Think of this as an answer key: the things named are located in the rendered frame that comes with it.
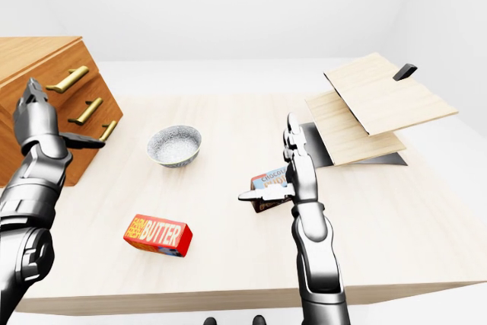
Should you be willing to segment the red butter box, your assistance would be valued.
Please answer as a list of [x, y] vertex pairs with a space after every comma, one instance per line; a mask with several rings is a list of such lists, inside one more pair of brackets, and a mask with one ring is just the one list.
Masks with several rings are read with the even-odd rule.
[[137, 214], [123, 239], [133, 247], [168, 256], [185, 257], [193, 233], [186, 223]]

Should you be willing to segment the small black block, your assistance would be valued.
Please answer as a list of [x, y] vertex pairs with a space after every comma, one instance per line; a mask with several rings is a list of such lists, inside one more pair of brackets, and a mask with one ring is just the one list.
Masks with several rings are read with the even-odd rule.
[[395, 81], [401, 81], [404, 79], [409, 78], [416, 70], [418, 69], [417, 66], [406, 63], [394, 76], [393, 79]]

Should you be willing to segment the wooden cabinet with drawers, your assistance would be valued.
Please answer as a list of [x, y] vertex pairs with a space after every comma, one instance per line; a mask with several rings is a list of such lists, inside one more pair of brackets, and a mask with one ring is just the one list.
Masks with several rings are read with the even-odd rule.
[[[0, 86], [7, 78], [80, 40], [83, 42], [81, 37], [0, 37]], [[14, 137], [13, 114], [10, 124], [0, 113], [0, 187], [7, 184], [22, 159]]]

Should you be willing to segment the grey speckled patterned bowl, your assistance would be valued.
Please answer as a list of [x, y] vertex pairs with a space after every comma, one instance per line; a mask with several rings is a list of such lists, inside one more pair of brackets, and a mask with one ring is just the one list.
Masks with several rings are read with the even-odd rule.
[[196, 159], [202, 144], [200, 132], [191, 126], [170, 126], [156, 132], [148, 141], [148, 156], [170, 168], [184, 167]]

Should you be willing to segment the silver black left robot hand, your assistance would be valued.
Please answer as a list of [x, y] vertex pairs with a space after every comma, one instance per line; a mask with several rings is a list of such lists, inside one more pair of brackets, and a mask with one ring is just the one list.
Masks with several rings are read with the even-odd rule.
[[30, 78], [23, 95], [14, 111], [14, 134], [21, 147], [21, 153], [27, 153], [38, 145], [41, 152], [49, 158], [61, 159], [68, 154], [68, 148], [98, 149], [105, 142], [85, 135], [59, 132], [56, 109], [49, 103], [41, 84]]

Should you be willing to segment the blue brown chocolate box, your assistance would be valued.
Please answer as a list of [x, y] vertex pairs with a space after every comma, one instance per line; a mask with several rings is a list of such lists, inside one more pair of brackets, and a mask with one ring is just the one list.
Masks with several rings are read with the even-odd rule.
[[[264, 189], [267, 186], [273, 184], [278, 184], [283, 187], [286, 187], [287, 186], [286, 170], [287, 167], [284, 166], [253, 177], [250, 181], [250, 189], [251, 190]], [[258, 200], [251, 201], [251, 204], [256, 213], [261, 213], [263, 211], [266, 211], [267, 209], [279, 206], [282, 203], [288, 202], [290, 200], [291, 198], [284, 198], [283, 200], [278, 202], [264, 202], [262, 199], [258, 199]]]

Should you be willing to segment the large pale wooden board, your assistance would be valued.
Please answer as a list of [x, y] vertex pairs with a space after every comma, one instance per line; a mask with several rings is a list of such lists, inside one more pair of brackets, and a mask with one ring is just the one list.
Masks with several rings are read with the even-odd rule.
[[414, 78], [397, 81], [399, 68], [379, 53], [325, 71], [368, 135], [379, 135], [458, 113]]

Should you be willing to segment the small pale wooden board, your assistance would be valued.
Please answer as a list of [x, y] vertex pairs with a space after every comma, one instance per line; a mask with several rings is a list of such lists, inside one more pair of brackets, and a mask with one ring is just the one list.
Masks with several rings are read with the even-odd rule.
[[334, 165], [344, 165], [402, 151], [392, 132], [370, 136], [335, 92], [309, 97], [306, 103]]

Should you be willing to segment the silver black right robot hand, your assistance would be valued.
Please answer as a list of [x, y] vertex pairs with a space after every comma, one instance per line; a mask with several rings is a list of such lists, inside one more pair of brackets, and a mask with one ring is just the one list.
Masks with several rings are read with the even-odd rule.
[[238, 196], [240, 201], [287, 202], [295, 205], [318, 201], [317, 176], [311, 156], [305, 145], [304, 130], [294, 113], [287, 117], [287, 129], [283, 132], [283, 157], [288, 162], [287, 185], [269, 185], [263, 189], [250, 190]]

